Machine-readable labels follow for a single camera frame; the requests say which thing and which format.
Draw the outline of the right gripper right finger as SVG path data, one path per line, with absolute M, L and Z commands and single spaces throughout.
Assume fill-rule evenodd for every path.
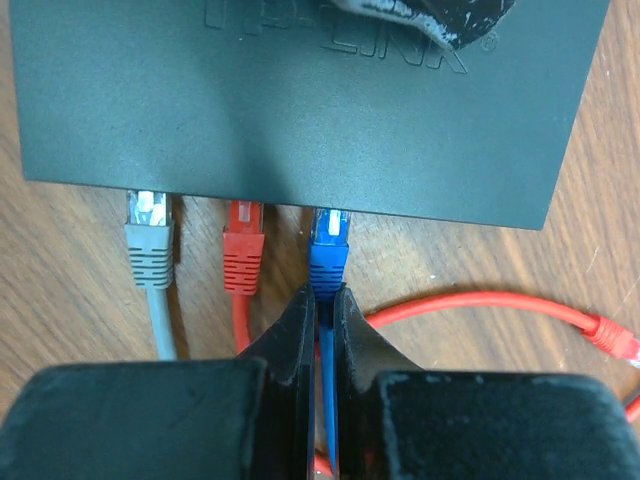
M 598 380 L 429 371 L 334 301 L 343 479 L 635 479 L 639 441 Z

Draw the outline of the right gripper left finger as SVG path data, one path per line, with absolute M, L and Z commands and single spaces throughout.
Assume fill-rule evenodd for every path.
M 231 359 L 59 365 L 1 428 L 5 479 L 309 479 L 315 299 Z

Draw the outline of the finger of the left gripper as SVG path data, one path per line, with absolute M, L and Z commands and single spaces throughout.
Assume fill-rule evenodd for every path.
M 513 0 L 333 0 L 356 15 L 414 28 L 445 50 L 462 49 L 491 32 Z

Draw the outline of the black network switch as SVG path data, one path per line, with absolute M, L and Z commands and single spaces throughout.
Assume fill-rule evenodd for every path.
M 24 175 L 540 229 L 605 1 L 444 50 L 327 1 L 13 1 Z

